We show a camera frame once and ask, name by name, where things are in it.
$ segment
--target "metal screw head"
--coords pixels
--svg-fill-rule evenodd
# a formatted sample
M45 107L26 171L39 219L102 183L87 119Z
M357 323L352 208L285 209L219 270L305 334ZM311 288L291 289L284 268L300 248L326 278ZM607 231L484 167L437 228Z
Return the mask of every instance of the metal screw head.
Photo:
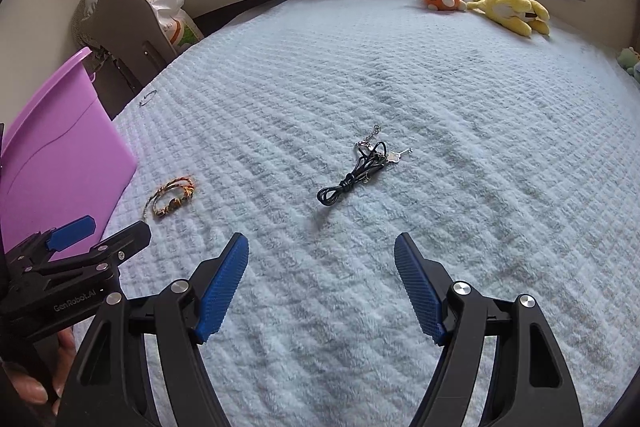
M189 282L184 280L184 279L180 279L178 281L175 281L172 285L171 285L171 291L174 293L184 293L189 289Z
M122 295L118 292L110 293L109 295L107 295L106 301L108 305L113 306L114 304L118 304L120 301L122 301Z
M531 295L521 295L520 304L525 308L533 308L536 305L536 300Z
M471 286L464 281L458 281L454 283L453 291L458 295L469 295L469 293L471 293Z

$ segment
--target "chair backrest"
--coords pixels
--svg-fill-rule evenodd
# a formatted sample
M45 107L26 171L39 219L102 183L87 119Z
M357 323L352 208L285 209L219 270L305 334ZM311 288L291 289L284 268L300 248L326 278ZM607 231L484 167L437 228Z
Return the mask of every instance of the chair backrest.
M142 86L177 57L147 0L98 0L81 29L123 63Z

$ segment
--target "keychain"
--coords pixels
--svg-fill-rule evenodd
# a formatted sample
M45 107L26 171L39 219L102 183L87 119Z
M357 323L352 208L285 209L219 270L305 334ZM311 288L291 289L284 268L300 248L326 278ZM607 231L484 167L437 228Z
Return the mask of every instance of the keychain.
M324 206L331 206L342 194L351 192L357 183L369 183L372 174L382 170L389 163L399 163L403 154L413 152L411 148L401 152L389 152L386 150L386 144L382 141L372 145L370 140L379 134L381 130L382 128L376 124L373 127L373 131L364 140L355 144L355 148L360 155L356 166L353 171L344 177L339 185L325 187L318 192L316 197L320 203L324 204Z

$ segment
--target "purple plastic basket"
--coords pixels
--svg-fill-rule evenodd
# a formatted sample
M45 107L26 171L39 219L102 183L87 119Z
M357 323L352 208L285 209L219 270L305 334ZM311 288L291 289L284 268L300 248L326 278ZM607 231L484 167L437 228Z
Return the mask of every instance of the purple plastic basket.
M98 101L82 59L71 57L36 92L2 140L0 224L4 250L34 232L79 217L95 219L95 233L55 254L88 251L136 171L136 160Z

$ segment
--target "bed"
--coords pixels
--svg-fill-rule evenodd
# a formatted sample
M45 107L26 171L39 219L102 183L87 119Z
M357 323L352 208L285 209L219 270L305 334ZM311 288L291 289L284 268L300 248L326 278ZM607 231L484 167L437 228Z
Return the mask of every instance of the bed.
M140 219L159 185L196 180L121 267L129 298L188 277L233 232L249 239L201 349L234 427L409 425L440 349L396 271L401 232L484 295L536 297L586 426L638 367L640 92L612 50L558 19L527 39L420 0L287 0L189 49L115 124L138 171L105 235ZM374 124L413 153L320 205ZM148 350L169 426L152 339ZM491 361L488 340L467 426Z

